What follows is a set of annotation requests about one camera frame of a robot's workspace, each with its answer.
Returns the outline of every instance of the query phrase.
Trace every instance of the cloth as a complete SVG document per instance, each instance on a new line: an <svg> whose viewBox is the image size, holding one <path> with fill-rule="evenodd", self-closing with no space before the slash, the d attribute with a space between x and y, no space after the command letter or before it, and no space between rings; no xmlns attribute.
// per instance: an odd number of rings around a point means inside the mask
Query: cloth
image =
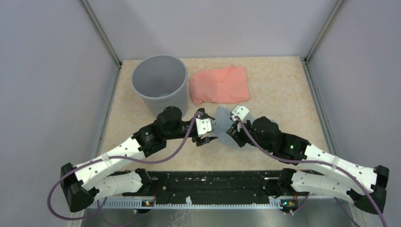
<svg viewBox="0 0 401 227"><path fill-rule="evenodd" d="M249 100L244 67L232 65L219 70L200 70L189 78L189 83L196 106L202 102L229 104Z"/></svg>

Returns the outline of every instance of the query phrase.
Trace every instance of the gray bin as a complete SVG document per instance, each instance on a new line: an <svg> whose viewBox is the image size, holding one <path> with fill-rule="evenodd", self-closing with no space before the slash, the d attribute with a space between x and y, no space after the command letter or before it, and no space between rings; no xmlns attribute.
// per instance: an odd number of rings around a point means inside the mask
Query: gray bin
<svg viewBox="0 0 401 227"><path fill-rule="evenodd" d="M135 92L155 117L171 105L180 108L183 116L187 113L187 80L185 64L168 55L143 60L132 74Z"/></svg>

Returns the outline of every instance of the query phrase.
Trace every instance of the table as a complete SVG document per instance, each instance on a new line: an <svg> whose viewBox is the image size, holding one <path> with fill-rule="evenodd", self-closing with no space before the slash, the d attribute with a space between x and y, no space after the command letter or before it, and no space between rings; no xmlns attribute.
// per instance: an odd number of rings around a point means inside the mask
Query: table
<svg viewBox="0 0 401 227"><path fill-rule="evenodd" d="M219 69L244 66L248 76L251 97L240 103L250 109L254 118L266 116L279 123L283 132L295 134L328 151L326 140L317 115L314 101L299 57L238 57L238 58L191 58L182 59L188 68L188 76L201 69ZM124 61L118 80L113 106L110 112L101 153L105 153L124 142L141 127L154 121L131 84L131 76L141 60ZM188 97L188 112L183 117L189 120L198 108L204 107L214 116L216 107L222 105L233 109L236 104L202 103L195 106ZM163 149L147 160L160 160L172 154L181 140L169 140ZM146 165L133 163L125 169L135 170L275 170L293 165L280 163L256 148L232 149L214 140L202 147L187 141L183 149L171 160Z"/></svg>

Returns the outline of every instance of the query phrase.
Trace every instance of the beige table surface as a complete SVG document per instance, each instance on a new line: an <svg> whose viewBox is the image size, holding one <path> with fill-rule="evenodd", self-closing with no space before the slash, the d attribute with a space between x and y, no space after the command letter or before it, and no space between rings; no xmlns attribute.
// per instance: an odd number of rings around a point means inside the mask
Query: beige table surface
<svg viewBox="0 0 401 227"><path fill-rule="evenodd" d="M261 116L274 119L283 132L309 140L328 151L314 101L306 81L299 57L241 57L241 58L197 58L182 59L188 68L189 77L201 69L219 69L244 66L248 76L251 98L241 103L248 107L256 119ZM142 99L134 92L131 76L141 61L124 61L116 94L103 142L105 153L124 142L141 127L154 121ZM216 107L222 105L233 109L236 104L202 103L195 106L188 97L188 112L183 117L189 120L198 108L204 107L214 116ZM172 154L181 140L167 141L167 147L147 160L160 160ZM231 149L218 140L196 147L190 140L183 149L167 162L157 165L133 163L125 169L147 170L274 170L295 166L280 163L256 148Z"/></svg>

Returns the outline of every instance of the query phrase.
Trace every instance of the marble-patterned tabletop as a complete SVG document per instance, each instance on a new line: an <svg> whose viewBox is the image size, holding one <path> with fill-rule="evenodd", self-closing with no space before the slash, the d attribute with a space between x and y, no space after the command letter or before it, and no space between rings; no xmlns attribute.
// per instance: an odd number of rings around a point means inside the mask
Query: marble-patterned tabletop
<svg viewBox="0 0 401 227"><path fill-rule="evenodd" d="M244 66L251 97L249 101L240 104L248 107L254 118L266 116L274 119L279 123L283 132L303 137L328 151L299 57L191 58L182 60L188 68L189 77L201 69L219 69L232 64ZM140 62L140 60L124 61L122 65L102 153L124 142L134 132L152 123L155 119L132 88L132 72ZM236 106L236 104L217 103L202 103L200 106L195 106L188 96L188 112L183 119L189 120L201 107L204 107L210 116L214 116L218 105L228 109ZM165 149L151 155L146 160L163 159L172 154L180 143L181 140L169 140ZM163 171L295 168L295 166L280 163L266 156L256 148L232 149L218 140L202 147L196 147L188 140L183 149L167 162L157 165L132 163L125 169L134 170L139 167Z"/></svg>

